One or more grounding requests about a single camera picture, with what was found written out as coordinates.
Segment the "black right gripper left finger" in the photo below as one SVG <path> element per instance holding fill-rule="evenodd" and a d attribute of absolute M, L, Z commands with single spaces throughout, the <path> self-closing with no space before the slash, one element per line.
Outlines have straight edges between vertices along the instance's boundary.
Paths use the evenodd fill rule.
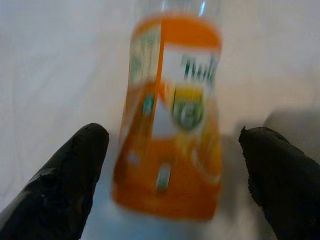
<path fill-rule="evenodd" d="M 0 213 L 2 240 L 79 240 L 109 145 L 98 123 L 80 128 Z"/>

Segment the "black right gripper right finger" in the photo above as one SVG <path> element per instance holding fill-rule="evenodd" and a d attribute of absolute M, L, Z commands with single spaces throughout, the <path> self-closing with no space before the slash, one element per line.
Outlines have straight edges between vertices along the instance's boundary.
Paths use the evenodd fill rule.
<path fill-rule="evenodd" d="M 278 132 L 242 128 L 248 189 L 279 240 L 320 238 L 320 165 Z"/>

